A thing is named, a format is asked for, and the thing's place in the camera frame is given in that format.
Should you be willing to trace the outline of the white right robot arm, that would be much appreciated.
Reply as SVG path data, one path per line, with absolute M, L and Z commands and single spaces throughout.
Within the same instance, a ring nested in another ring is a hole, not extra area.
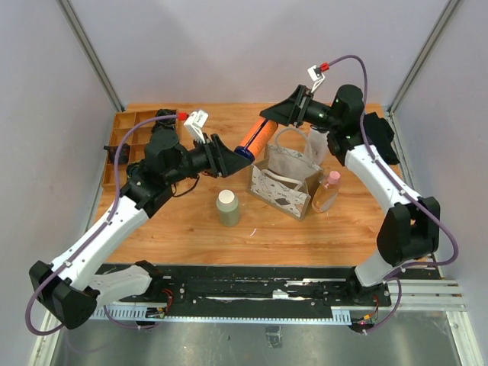
M 384 119 L 366 114 L 367 90 L 366 85 L 342 85 L 326 105 L 315 101 L 310 88 L 298 85 L 289 97 L 260 113 L 285 127 L 308 123 L 326 131 L 330 153 L 359 178 L 384 212 L 377 248 L 352 269 L 345 284 L 345 295 L 355 305 L 366 303 L 385 280 L 435 252 L 440 224 L 439 202 L 422 197 L 393 172 L 393 131 Z

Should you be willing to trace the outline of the white bottle grey cap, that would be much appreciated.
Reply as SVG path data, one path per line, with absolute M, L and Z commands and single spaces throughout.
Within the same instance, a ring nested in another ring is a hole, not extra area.
M 321 165 L 325 160 L 328 148 L 328 131 L 321 131 L 314 126 L 310 128 L 307 142 L 304 148 L 304 155 L 313 163 Z

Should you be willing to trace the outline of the wooden compartment tray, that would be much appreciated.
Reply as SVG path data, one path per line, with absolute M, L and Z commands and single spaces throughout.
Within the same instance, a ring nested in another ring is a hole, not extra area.
M 160 127 L 165 127 L 173 129 L 179 136 L 181 136 L 182 124 L 188 118 L 188 114 L 175 109 L 125 111 L 115 114 L 108 145 L 104 146 L 107 157 L 101 185 L 106 192 L 113 192 L 115 189 L 114 158 L 116 150 L 124 136 L 137 124 L 161 115 L 175 115 L 176 118 L 153 121 L 146 124 L 134 131 L 125 140 L 117 165 L 120 185 L 124 185 L 127 180 L 127 168 L 129 165 L 139 162 L 144 158 L 144 146 L 149 142 L 153 133 Z

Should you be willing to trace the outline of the beige canvas bag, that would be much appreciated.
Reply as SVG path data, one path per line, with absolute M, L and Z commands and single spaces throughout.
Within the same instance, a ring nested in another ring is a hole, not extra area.
M 287 127 L 278 132 L 273 144 L 265 147 L 265 158 L 252 164 L 247 192 L 295 220 L 304 219 L 313 195 L 323 177 L 323 169 L 303 152 L 280 144 L 280 137 L 294 132 L 303 140 L 308 136 Z

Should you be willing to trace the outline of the black garment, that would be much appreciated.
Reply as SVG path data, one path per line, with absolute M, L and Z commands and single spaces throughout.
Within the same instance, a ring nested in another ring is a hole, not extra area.
M 388 165 L 399 164 L 400 161 L 392 147 L 394 132 L 387 120 L 374 112 L 366 114 L 363 121 L 368 141 L 375 146 L 381 158 Z

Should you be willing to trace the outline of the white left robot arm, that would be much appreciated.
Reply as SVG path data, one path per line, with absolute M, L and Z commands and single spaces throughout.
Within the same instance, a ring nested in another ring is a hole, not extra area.
M 194 134 L 193 149 L 181 145 L 176 130 L 167 122 L 171 116 L 148 119 L 155 130 L 144 147 L 144 157 L 133 163 L 124 185 L 117 184 L 115 198 L 104 215 L 62 255 L 49 263 L 38 261 L 29 270 L 34 293 L 27 303 L 25 322 L 35 335 L 31 311 L 35 302 L 50 312 L 60 325 L 76 329 L 100 307 L 116 300 L 140 295 L 153 302 L 162 296 L 162 275 L 154 265 L 137 262 L 112 274 L 97 271 L 108 256 L 171 198 L 174 186 L 205 172 L 226 178 L 252 162 L 241 148 L 229 149 L 216 134 L 202 131 L 201 111 L 185 121 Z

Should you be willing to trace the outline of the clear bottle pink cap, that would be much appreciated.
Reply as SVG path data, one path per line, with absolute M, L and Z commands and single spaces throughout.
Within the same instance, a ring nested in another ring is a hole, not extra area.
M 331 208 L 339 193 L 340 183 L 341 174 L 337 171 L 330 171 L 322 178 L 312 199 L 314 211 L 324 213 Z

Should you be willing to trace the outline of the cream bottle beige cap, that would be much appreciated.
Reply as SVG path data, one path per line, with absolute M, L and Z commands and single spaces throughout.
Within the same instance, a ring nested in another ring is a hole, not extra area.
M 224 226 L 232 227 L 239 222 L 239 200 L 231 190 L 225 189 L 218 194 L 216 206 Z

